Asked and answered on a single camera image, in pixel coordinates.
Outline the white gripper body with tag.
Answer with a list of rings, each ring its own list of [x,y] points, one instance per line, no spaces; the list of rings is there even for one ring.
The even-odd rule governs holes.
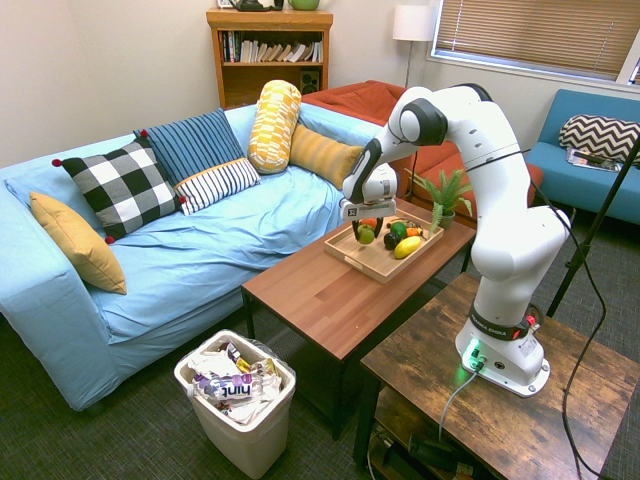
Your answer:
[[[356,202],[354,199],[341,200],[341,218],[345,222],[368,218],[384,218],[396,213],[396,199],[379,199],[373,202]]]

